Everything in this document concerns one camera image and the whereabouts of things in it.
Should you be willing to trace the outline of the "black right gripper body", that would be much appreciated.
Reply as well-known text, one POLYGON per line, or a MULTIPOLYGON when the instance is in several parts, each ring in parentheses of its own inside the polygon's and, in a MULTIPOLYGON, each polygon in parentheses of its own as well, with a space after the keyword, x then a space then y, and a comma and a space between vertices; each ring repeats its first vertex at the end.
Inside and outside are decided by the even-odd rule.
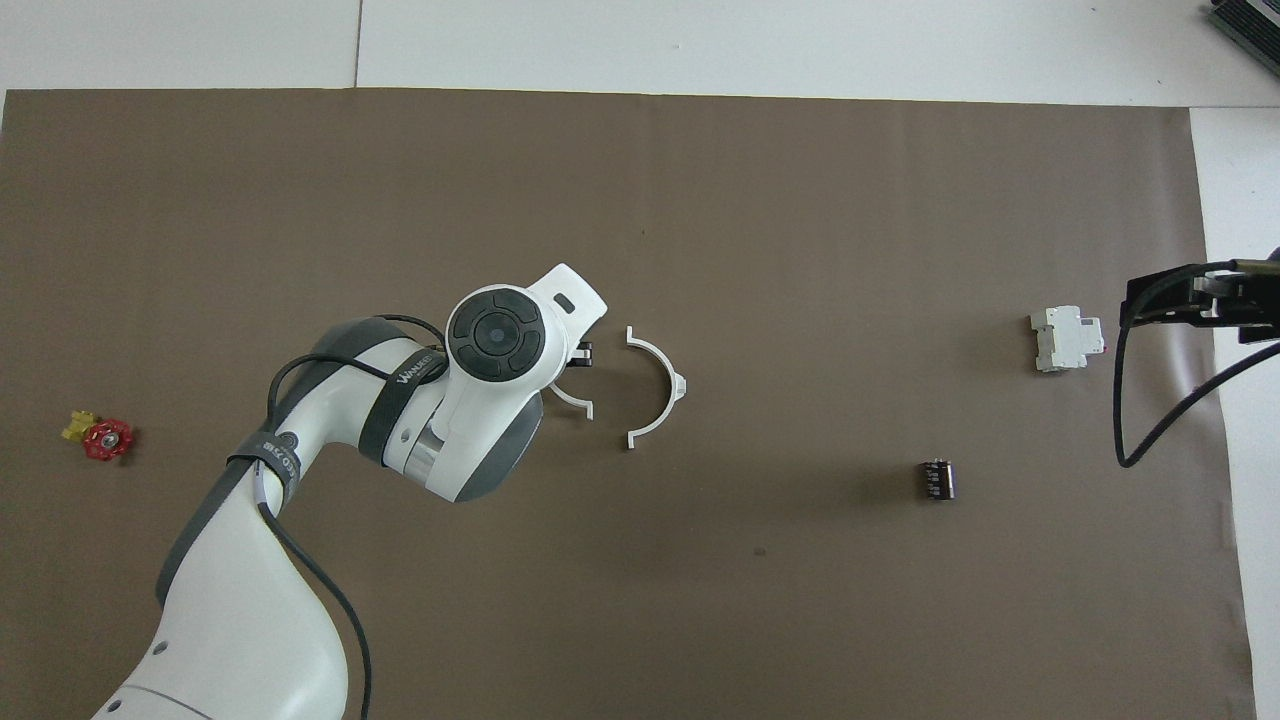
POLYGON ((1204 279, 1212 328, 1236 328, 1236 342, 1252 345, 1279 340, 1279 258, 1239 261, 1234 272, 1215 272, 1204 279))

